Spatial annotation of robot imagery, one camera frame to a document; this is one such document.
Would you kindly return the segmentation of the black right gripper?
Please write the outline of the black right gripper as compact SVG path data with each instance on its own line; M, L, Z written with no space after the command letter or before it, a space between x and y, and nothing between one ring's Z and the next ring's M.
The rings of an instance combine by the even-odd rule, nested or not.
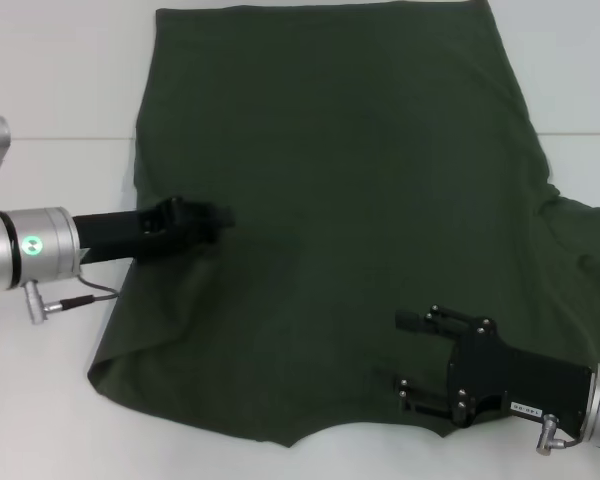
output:
M447 368L447 394L442 395L398 377L394 388L402 411L471 426L488 412L514 415L540 423L551 414L569 436L579 436L585 423L592 369L514 348L483 318L433 305L425 314L395 313L395 326L453 342Z

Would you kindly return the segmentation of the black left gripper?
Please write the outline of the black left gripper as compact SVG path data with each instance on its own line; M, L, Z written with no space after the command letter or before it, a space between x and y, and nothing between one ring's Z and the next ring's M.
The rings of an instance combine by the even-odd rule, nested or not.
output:
M83 264L162 257L193 241L213 245L224 229L236 225L229 207L177 197L150 208L75 216L73 221Z

